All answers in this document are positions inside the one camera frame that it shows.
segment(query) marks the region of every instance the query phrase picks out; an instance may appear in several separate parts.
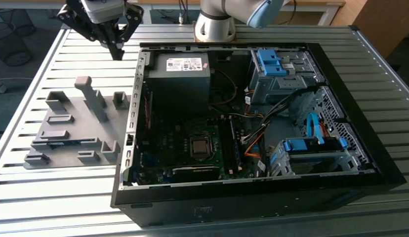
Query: wooden desk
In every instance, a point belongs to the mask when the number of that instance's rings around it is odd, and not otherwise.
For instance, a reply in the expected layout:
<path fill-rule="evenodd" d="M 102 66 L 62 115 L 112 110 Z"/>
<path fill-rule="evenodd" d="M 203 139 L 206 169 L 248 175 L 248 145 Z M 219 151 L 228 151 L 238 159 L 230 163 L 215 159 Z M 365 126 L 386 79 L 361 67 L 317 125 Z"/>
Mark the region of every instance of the wooden desk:
<path fill-rule="evenodd" d="M 150 11 L 154 9 L 178 9 L 178 0 L 131 0 L 136 2 L 146 10 L 143 22 L 151 23 Z M 23 8 L 23 9 L 60 9 L 64 0 L 0 0 L 0 8 Z M 327 26 L 337 14 L 345 0 L 297 0 L 297 12 L 319 12 L 321 16 L 318 25 Z M 188 1 L 188 9 L 199 10 L 200 0 Z M 293 11 L 293 1 L 282 7 L 281 11 Z"/>
<path fill-rule="evenodd" d="M 346 0 L 331 25 L 355 25 L 386 58 L 409 34 L 409 0 Z"/>

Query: wire mesh trash bin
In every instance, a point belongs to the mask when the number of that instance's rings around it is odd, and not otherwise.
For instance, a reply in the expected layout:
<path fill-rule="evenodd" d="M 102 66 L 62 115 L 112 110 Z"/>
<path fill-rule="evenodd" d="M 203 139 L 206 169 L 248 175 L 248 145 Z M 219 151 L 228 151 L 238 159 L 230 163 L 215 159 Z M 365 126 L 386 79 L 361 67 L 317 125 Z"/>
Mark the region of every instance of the wire mesh trash bin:
<path fill-rule="evenodd" d="M 36 30 L 24 9 L 0 9 L 0 18 L 4 22 L 15 25 L 15 32 L 19 36 L 28 36 Z"/>
<path fill-rule="evenodd" d="M 20 66 L 32 58 L 23 39 L 11 23 L 0 22 L 0 60 L 7 66 Z"/>

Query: blue plastic latch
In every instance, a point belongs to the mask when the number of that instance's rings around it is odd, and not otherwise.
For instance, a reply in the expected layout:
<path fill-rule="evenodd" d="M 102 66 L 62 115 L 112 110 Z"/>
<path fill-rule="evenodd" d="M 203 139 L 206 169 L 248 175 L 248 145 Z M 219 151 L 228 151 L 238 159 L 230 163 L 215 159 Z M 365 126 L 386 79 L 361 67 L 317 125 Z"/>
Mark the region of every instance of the blue plastic latch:
<path fill-rule="evenodd" d="M 349 143 L 347 143 L 347 141 L 343 137 L 339 138 L 339 144 L 341 144 L 343 149 L 346 149 L 349 147 Z"/>
<path fill-rule="evenodd" d="M 277 154 L 271 157 L 271 159 L 270 159 L 270 165 L 275 162 L 275 159 L 277 159 Z"/>
<path fill-rule="evenodd" d="M 282 69 L 281 58 L 278 58 L 275 50 L 259 49 L 256 56 L 263 67 L 264 76 L 286 76 L 287 72 Z"/>
<path fill-rule="evenodd" d="M 283 142 L 283 147 L 285 147 L 285 151 L 289 152 L 291 150 L 291 146 L 290 146 L 289 141 Z"/>
<path fill-rule="evenodd" d="M 303 139 L 289 140 L 289 143 L 293 147 L 293 151 L 306 151 L 307 150 L 306 142 Z"/>
<path fill-rule="evenodd" d="M 314 135 L 311 134 L 311 122 L 314 128 Z M 307 137 L 317 137 L 319 144 L 325 144 L 323 135 L 321 125 L 318 125 L 318 116 L 315 113 L 309 113 L 307 115 L 307 123 L 306 123 L 306 133 Z"/>

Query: aluminum table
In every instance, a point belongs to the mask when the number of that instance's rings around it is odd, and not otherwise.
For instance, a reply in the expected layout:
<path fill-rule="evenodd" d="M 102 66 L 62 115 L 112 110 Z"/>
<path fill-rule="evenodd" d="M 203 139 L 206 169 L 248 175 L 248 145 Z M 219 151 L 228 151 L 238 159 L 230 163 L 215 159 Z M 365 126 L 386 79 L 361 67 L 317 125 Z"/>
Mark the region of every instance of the aluminum table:
<path fill-rule="evenodd" d="M 112 61 L 98 42 L 62 29 L 0 140 L 0 236 L 409 237 L 409 88 L 402 80 L 347 27 L 238 26 L 236 31 L 238 41 L 322 45 L 407 183 L 330 212 L 140 229 L 110 207 L 114 166 L 25 170 L 23 159 L 47 113 L 48 92 L 82 96 L 75 77 L 90 75 L 103 96 L 131 94 L 139 42 L 192 41 L 192 28 L 140 25 L 123 61 Z"/>

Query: floor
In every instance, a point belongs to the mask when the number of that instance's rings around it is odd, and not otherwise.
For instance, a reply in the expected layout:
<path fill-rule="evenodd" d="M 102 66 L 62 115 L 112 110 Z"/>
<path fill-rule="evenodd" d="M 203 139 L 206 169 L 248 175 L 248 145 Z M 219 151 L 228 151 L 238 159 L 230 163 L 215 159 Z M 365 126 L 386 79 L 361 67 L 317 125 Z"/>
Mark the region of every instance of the floor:
<path fill-rule="evenodd" d="M 4 79 L 1 82 L 8 87 L 7 93 L 0 94 L 0 132 L 5 130 L 13 112 L 29 86 L 29 79 L 36 74 L 62 25 L 55 18 L 48 18 L 48 13 L 45 10 L 28 10 L 28 14 L 36 27 L 36 32 L 23 39 L 33 54 L 33 58 L 29 63 L 19 67 L 8 67 L 0 61 L 0 79 Z M 190 11 L 188 15 L 190 19 L 196 19 L 199 11 Z M 155 24 L 171 24 L 178 22 L 176 11 L 154 10 L 151 12 L 151 17 Z M 402 41 L 394 53 L 387 58 L 387 61 L 398 70 L 399 76 L 409 84 L 409 39 Z"/>

